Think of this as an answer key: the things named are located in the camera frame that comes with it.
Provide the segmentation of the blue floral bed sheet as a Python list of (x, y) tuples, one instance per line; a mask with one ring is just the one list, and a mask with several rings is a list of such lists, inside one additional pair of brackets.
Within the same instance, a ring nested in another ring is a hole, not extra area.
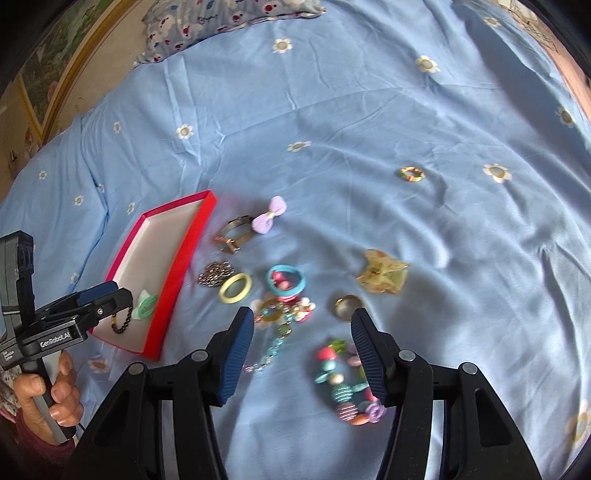
[[(300, 269), (315, 313), (280, 347), (256, 330), (214, 411), (232, 479), (372, 479), (390, 424), (339, 420), (318, 349), (349, 337), (335, 300), (433, 364), (478, 365), (546, 479), (590, 435), (590, 121), (544, 49), (485, 1), (329, 1), (314, 20), (215, 36), (134, 69), (43, 147), (1, 206), (35, 241), (47, 303), (100, 282), (147, 210), (217, 203), (164, 340), (170, 364), (235, 306), (197, 284), (211, 236), (274, 196), (287, 213), (233, 259)], [(356, 277), (377, 249), (410, 265), (398, 295)]]

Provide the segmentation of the patterned blue pillow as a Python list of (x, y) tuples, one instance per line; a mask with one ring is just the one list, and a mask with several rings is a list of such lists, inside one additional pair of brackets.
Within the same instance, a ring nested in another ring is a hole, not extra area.
[(155, 1), (142, 18), (145, 47), (135, 63), (159, 63), (211, 36), (253, 24), (322, 14), (318, 0)]

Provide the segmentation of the metal ring bangle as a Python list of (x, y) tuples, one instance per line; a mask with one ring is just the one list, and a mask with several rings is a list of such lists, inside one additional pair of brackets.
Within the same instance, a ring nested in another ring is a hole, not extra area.
[(365, 308), (363, 300), (356, 295), (345, 295), (335, 300), (335, 316), (342, 322), (351, 322), (358, 309)]

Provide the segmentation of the red shallow box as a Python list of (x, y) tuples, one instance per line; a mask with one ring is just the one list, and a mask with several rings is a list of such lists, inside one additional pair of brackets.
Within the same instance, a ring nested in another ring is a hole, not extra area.
[(144, 212), (107, 275), (133, 296), (133, 307), (91, 330), (103, 342), (157, 361), (185, 273), (216, 198), (202, 191)]

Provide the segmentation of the yellow ring bangle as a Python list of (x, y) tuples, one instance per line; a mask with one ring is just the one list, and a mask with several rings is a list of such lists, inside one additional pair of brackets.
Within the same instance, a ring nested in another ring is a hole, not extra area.
[(218, 297), (224, 304), (235, 304), (245, 299), (251, 289), (252, 277), (246, 273), (237, 273), (219, 287)]

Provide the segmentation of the framed wall picture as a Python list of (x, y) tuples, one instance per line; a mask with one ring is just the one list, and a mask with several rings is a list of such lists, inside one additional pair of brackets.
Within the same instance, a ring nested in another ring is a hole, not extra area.
[(143, 49), (147, 1), (76, 1), (27, 60), (18, 86), (38, 143), (89, 110)]

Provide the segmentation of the purple bow hair clip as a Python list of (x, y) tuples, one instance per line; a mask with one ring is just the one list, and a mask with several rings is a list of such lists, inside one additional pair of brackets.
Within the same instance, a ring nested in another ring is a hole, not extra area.
[(280, 217), (287, 211), (287, 202), (281, 196), (274, 196), (270, 199), (266, 212), (259, 214), (252, 220), (252, 230), (259, 235), (266, 235), (273, 227), (276, 217)]

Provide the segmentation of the yellow transparent bow clip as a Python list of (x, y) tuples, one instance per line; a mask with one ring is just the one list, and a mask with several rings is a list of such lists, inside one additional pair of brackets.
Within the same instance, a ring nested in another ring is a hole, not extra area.
[(365, 258), (366, 269), (356, 277), (360, 287), (370, 293), (398, 295), (404, 287), (410, 265), (377, 249), (367, 250)]

